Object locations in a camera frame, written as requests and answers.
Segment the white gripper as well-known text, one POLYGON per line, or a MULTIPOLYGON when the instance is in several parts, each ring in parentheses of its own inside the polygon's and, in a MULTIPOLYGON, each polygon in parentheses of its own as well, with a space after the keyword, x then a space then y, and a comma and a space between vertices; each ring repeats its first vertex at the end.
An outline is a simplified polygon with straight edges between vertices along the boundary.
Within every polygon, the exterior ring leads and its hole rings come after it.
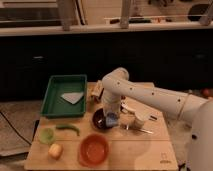
POLYGON ((116 116, 119 116, 121 96, 105 90, 102 95, 102 105, 104 115, 107 115, 108 113, 114 113, 116 116))

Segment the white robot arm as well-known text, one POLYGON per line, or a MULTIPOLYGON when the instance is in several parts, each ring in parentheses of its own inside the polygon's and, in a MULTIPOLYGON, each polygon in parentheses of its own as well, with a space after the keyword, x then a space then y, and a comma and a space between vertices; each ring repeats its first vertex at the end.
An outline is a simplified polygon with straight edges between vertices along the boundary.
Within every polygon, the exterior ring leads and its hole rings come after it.
POLYGON ((122 67, 105 75, 102 85, 108 107, 126 96, 188 123, 192 129, 186 171, 213 171, 213 99, 131 82, 122 67))

